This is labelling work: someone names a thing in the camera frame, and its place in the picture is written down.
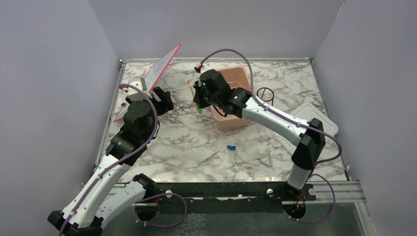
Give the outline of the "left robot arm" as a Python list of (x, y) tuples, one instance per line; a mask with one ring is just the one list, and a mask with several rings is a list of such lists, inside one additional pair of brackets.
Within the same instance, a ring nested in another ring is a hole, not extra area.
[(100, 236), (130, 205), (154, 197), (155, 182), (144, 174), (136, 175), (115, 195), (108, 197), (108, 194), (156, 138), (158, 117), (174, 108), (171, 94), (160, 87), (153, 89), (153, 95), (146, 95), (132, 85), (122, 84), (120, 88), (134, 91), (126, 97), (123, 126), (111, 139), (80, 193), (63, 210), (52, 211), (48, 216), (48, 222), (60, 236)]

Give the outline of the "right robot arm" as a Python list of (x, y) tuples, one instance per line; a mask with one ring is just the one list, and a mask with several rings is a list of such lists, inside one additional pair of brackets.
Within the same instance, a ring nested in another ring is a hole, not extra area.
[(193, 101), (199, 108), (214, 106), (226, 116), (253, 121), (294, 145), (293, 165), (284, 186), (284, 195), (296, 200), (303, 194), (303, 187), (326, 144), (320, 120), (293, 117), (260, 101), (247, 89), (231, 88), (223, 75), (214, 69), (202, 73), (192, 87), (195, 91)]

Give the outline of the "pink plastic bin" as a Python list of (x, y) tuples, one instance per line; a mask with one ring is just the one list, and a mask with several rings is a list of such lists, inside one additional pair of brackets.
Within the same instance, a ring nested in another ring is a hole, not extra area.
[(250, 79), (245, 67), (233, 66), (217, 69), (232, 89), (232, 94), (225, 100), (225, 106), (211, 106), (215, 127), (219, 131), (241, 128), (251, 124), (250, 120), (241, 117), (244, 99), (251, 90)]

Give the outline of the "red framed whiteboard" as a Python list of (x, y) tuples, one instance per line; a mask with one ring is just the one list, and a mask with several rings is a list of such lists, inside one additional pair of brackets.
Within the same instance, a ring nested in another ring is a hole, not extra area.
[[(155, 84), (158, 82), (178, 50), (180, 49), (181, 44), (178, 44), (174, 47), (171, 51), (166, 53), (163, 57), (158, 59), (147, 71), (144, 77), (140, 77), (139, 79), (130, 79), (128, 81), (129, 85), (139, 89), (140, 91), (144, 92), (149, 98), (151, 98), (151, 92), (155, 87)], [(126, 98), (128, 101), (122, 106), (119, 113), (114, 118), (113, 122), (118, 122), (122, 120), (124, 114), (127, 112), (127, 108), (129, 106), (130, 101), (137, 101), (141, 98), (144, 98), (141, 94), (139, 94), (135, 89), (132, 88), (122, 88), (122, 91), (126, 94)]]

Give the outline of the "two blue capped vials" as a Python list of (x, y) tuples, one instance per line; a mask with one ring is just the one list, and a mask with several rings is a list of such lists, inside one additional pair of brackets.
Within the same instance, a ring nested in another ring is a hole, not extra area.
[(235, 163), (237, 159), (236, 146), (227, 145), (227, 154), (231, 163)]

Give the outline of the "metal tweezers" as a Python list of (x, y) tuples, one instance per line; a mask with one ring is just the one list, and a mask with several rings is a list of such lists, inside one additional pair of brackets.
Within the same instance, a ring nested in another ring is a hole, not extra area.
[(198, 168), (198, 167), (204, 165), (205, 163), (207, 163), (208, 161), (210, 161), (213, 157), (215, 157), (218, 153), (219, 153), (219, 150), (217, 150), (216, 152), (214, 152), (212, 155), (210, 155), (209, 157), (207, 157), (203, 161), (197, 163), (195, 166), (193, 166), (193, 168)]

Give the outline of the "white tubing pieces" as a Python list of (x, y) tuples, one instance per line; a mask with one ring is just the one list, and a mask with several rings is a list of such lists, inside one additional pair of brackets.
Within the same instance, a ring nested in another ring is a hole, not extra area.
[(274, 170), (273, 161), (271, 155), (268, 153), (264, 157), (257, 158), (257, 161), (267, 168)]

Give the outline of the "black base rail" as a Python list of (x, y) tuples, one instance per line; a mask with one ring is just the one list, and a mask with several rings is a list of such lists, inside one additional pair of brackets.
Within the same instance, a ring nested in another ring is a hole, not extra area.
[(311, 189), (313, 185), (306, 184), (302, 190), (291, 190), (285, 182), (159, 182), (145, 197), (170, 190), (184, 200), (160, 196), (135, 203), (134, 210), (139, 214), (282, 213), (284, 202), (316, 200)]

